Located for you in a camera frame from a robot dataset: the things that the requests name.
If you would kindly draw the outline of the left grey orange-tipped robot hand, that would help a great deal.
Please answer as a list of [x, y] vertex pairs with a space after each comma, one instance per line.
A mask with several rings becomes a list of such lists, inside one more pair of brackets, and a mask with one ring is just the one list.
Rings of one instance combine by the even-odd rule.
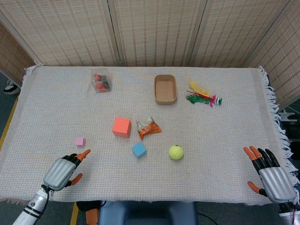
[[44, 185], [53, 191], [61, 191], [65, 187], [77, 184], [82, 178], [83, 174], [78, 174], [74, 179], [70, 179], [79, 164], [90, 153], [90, 149], [82, 153], [73, 153], [58, 158], [45, 175], [43, 181]]

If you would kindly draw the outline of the right grey orange-tipped robot hand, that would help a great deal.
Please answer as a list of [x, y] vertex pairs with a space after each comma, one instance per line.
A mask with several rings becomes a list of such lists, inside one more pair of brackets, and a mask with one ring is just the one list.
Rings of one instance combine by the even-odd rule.
[[254, 146], [244, 147], [243, 150], [251, 160], [263, 186], [260, 188], [248, 181], [250, 189], [269, 198], [273, 203], [295, 203], [297, 192], [273, 152]]

